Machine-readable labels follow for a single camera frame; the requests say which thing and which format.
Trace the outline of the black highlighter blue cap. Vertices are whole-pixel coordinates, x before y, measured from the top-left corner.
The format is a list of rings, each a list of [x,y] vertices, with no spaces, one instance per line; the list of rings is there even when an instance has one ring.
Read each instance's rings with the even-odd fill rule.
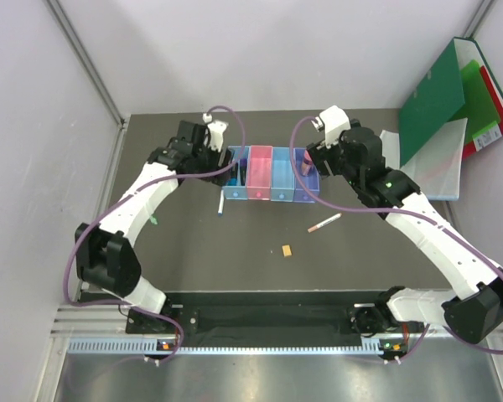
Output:
[[[234,164],[230,170],[230,179],[227,183],[228,186],[236,186],[238,184],[238,164]]]

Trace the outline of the pink capped glue stick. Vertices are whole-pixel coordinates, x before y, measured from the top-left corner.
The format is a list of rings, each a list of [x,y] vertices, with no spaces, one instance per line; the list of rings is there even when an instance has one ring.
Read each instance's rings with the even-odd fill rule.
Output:
[[[304,177],[307,177],[314,169],[314,163],[307,150],[303,151],[302,162],[300,165],[300,172]]]

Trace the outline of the purple plastic drawer bin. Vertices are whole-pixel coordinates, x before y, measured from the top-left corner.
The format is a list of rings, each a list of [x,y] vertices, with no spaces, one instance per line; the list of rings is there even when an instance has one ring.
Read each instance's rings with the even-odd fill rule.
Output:
[[[305,187],[315,196],[318,196],[320,191],[320,176],[316,167],[314,166],[314,169],[307,177],[304,177],[300,172],[300,165],[302,162],[304,150],[306,149],[300,147],[296,147],[294,149],[294,159],[296,162],[296,166],[298,168],[298,176],[305,184]],[[295,180],[293,201],[294,203],[303,203],[303,204],[313,204],[315,202],[315,200],[311,198],[306,191],[303,190],[303,187],[300,185],[300,182],[298,180]]]

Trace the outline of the white marker blue cap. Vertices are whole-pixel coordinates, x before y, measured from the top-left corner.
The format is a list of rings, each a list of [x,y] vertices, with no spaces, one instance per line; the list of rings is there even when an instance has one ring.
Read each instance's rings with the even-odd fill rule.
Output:
[[[224,190],[222,189],[220,191],[220,199],[219,199],[219,204],[218,204],[218,209],[217,209],[218,216],[223,215],[224,205],[225,205],[225,194],[224,194]]]

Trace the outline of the white marker pink cap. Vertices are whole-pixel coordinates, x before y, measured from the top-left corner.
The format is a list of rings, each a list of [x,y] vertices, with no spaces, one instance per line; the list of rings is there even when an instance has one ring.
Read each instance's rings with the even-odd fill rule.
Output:
[[[317,224],[309,227],[307,229],[307,231],[309,233],[313,233],[314,231],[318,230],[318,229],[322,229],[324,226],[328,225],[328,224],[331,224],[333,222],[335,222],[337,219],[341,218],[342,217],[342,213],[337,213],[337,214],[334,214],[330,217],[328,217],[327,219],[324,219],[320,222],[318,222]]]

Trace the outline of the pink plastic drawer bin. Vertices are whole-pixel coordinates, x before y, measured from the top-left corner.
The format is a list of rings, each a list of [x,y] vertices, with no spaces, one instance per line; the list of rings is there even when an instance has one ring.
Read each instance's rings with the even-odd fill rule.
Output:
[[[250,146],[246,170],[246,191],[249,199],[270,199],[272,155],[272,146]]]

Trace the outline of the light blue drawer bin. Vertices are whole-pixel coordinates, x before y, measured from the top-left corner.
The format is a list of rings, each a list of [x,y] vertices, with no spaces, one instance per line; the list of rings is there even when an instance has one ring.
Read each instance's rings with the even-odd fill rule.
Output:
[[[272,153],[272,184],[270,199],[275,202],[292,202],[295,177],[288,147],[274,147]]]

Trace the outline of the black highlighter purple cap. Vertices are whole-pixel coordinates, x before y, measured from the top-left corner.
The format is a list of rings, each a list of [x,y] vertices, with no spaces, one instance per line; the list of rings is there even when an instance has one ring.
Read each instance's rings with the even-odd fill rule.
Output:
[[[239,161],[239,172],[240,172],[241,186],[243,187],[246,186],[247,166],[248,166],[247,159],[245,157],[241,158]]]

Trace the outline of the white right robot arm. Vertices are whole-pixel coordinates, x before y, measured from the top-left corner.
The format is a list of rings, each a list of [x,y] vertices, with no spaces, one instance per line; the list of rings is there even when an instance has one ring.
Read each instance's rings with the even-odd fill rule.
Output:
[[[307,146],[322,176],[340,175],[362,205],[409,239],[450,285],[445,291],[394,286],[375,303],[376,325],[387,332],[404,322],[441,326],[478,345],[503,323],[503,268],[479,252],[433,208],[403,171],[386,164],[381,139],[347,116],[313,117],[324,139]]]

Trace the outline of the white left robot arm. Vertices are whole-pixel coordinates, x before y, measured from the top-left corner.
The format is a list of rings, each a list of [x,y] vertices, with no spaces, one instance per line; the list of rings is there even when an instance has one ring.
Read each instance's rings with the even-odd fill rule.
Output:
[[[168,145],[150,153],[135,181],[103,218],[81,224],[75,232],[77,277],[144,310],[144,321],[155,332],[171,327],[173,312],[166,307],[165,293],[143,277],[135,242],[157,207],[186,178],[226,184],[232,158],[223,147],[227,127],[210,115],[203,123],[181,121]]]

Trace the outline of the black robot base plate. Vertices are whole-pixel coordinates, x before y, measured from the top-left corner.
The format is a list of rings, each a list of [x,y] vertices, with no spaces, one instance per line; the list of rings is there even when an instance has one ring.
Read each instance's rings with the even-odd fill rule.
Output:
[[[386,310],[389,291],[180,291],[155,309],[191,337],[219,328],[327,328],[338,334],[400,331]]]

